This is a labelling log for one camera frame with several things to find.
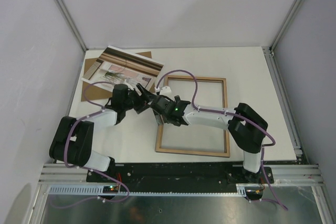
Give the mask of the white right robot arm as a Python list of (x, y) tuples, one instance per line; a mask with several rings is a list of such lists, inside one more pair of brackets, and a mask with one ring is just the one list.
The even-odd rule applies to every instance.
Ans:
[(202, 155), (228, 157), (228, 152), (215, 153), (209, 151), (178, 150), (162, 146), (163, 124), (174, 126), (203, 125), (218, 128), (230, 134), (236, 145), (243, 151), (243, 179), (254, 183), (261, 177), (261, 168), (264, 160), (264, 138), (267, 133), (268, 123), (249, 105), (240, 103), (233, 109), (199, 106), (191, 102), (181, 100), (176, 96), (174, 100), (158, 95), (151, 102), (158, 122), (158, 131), (155, 143), (155, 151), (161, 153)]

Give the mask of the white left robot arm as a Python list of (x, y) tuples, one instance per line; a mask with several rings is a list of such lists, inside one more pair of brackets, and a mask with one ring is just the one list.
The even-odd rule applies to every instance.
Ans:
[(92, 149), (96, 133), (119, 124), (128, 110), (141, 113), (149, 108), (155, 94), (141, 84), (131, 88), (127, 84), (117, 84), (112, 90), (112, 97), (97, 112), (81, 118), (64, 116), (49, 149), (49, 156), (62, 161), (67, 167), (84, 167), (97, 170), (98, 176), (105, 182), (115, 178), (114, 159)]

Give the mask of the printed interior photo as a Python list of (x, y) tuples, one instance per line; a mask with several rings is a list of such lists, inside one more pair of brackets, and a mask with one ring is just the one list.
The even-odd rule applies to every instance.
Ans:
[(109, 46), (83, 72), (82, 81), (109, 93), (117, 84), (151, 90), (164, 64), (152, 59), (150, 52), (133, 53)]

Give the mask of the brown cardboard backing board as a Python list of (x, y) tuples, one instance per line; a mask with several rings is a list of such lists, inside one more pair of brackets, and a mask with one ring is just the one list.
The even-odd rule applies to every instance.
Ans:
[[(152, 53), (151, 51), (145, 51), (145, 52), (137, 52), (136, 54), (148, 57), (148, 58), (152, 58)], [(87, 70), (95, 63), (95, 61), (98, 58), (91, 58), (91, 59), (86, 59), (85, 63), (84, 63), (84, 73), (87, 72)], [(89, 83), (86, 83), (83, 81), (82, 83), (82, 91), (84, 91), (84, 89), (86, 87), (88, 87)], [(100, 87), (96, 87), (96, 86), (91, 86), (89, 87), (89, 89), (86, 91), (86, 97), (90, 100), (90, 101), (95, 101), (95, 100), (101, 100), (101, 99), (108, 99), (110, 97), (112, 97), (112, 91), (108, 91), (105, 89), (102, 89)], [(85, 101), (85, 97), (84, 94), (82, 93), (81, 95), (81, 101)]]

